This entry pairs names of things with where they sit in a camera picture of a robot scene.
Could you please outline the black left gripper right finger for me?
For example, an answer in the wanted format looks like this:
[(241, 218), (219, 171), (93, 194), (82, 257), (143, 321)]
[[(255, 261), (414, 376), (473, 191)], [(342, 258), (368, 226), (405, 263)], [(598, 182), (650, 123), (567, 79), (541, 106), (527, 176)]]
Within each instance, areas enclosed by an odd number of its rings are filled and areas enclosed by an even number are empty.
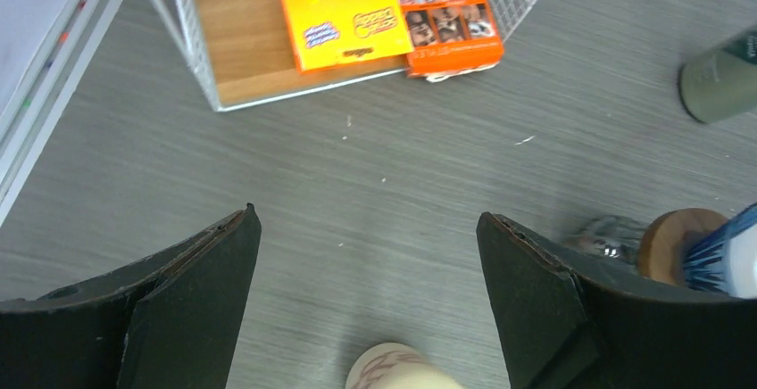
[(512, 387), (755, 387), (755, 301), (634, 275), (490, 212), (476, 233)]

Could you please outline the white coffee filter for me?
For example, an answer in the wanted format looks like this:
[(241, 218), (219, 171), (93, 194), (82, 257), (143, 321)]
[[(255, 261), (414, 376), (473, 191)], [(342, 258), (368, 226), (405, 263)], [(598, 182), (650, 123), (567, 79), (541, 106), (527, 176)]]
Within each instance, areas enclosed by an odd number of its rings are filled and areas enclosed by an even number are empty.
[(745, 233), (733, 238), (726, 257), (728, 294), (745, 299), (756, 298), (756, 238)]

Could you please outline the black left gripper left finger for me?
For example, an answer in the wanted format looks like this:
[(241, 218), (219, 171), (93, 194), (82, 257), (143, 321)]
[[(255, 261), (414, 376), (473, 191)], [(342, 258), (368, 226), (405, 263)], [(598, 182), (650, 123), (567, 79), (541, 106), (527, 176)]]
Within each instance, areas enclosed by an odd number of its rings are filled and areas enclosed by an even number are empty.
[(2, 387), (225, 387), (261, 234), (247, 205), (119, 269), (2, 302)]

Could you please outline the blue plastic dripper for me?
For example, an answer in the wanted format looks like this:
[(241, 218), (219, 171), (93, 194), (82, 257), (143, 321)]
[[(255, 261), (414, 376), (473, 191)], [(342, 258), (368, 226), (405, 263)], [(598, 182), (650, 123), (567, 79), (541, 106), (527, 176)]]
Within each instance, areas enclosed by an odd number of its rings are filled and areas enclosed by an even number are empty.
[(745, 208), (689, 248), (682, 265), (686, 285), (698, 291), (729, 295), (726, 280), (727, 250), (730, 241), (743, 233), (756, 238), (755, 204)]

